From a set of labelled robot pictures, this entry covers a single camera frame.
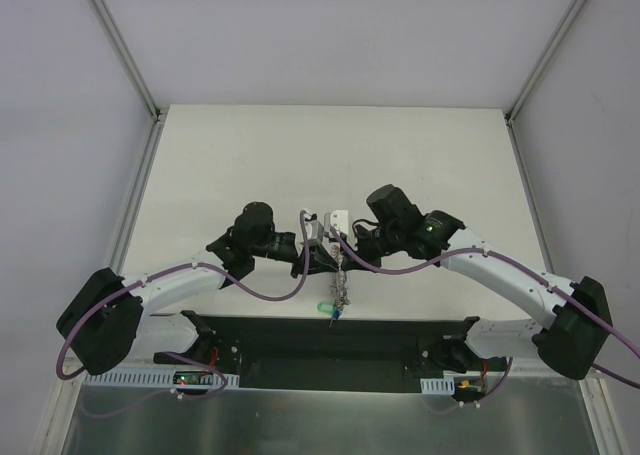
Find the metal key organizer ring disc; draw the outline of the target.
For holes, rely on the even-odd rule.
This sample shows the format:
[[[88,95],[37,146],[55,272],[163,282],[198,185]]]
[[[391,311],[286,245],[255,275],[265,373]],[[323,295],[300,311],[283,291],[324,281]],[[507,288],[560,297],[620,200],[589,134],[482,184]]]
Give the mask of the metal key organizer ring disc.
[[[332,244],[330,255],[337,265],[337,271],[333,274],[331,293],[334,296],[335,308],[342,312],[350,304],[350,300],[348,297],[347,273],[342,270],[343,253],[340,246]]]

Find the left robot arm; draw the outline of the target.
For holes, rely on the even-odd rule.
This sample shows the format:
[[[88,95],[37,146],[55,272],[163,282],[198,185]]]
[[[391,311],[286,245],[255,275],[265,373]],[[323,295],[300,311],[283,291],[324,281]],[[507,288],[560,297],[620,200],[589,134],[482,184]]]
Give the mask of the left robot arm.
[[[153,342],[172,341],[188,363],[204,362],[210,338],[176,322],[154,322],[164,309],[202,293],[236,286],[265,302],[284,302],[296,296],[315,273],[336,271],[336,261],[324,248],[333,230],[341,230],[347,214],[329,212],[323,218],[301,211],[301,232],[279,232],[272,208],[251,202],[233,224],[204,250],[155,273],[116,274],[106,267],[94,272],[56,323],[63,345],[56,374],[71,380],[86,372],[101,375],[115,368],[136,349]],[[243,284],[256,258],[288,263],[296,286],[283,295],[267,295]]]

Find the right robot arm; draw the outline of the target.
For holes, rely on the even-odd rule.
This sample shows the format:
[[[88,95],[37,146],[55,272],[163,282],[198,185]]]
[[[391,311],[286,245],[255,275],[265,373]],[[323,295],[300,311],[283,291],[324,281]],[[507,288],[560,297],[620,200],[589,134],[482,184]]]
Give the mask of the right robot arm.
[[[612,324],[601,283],[530,268],[499,253],[450,214],[421,213],[394,185],[375,190],[366,204],[376,222],[371,230],[356,229],[353,263],[380,273],[384,257],[404,252],[466,276],[526,313],[521,320],[475,321],[450,344],[457,367],[473,369],[495,357],[538,358],[566,378],[586,377]]]

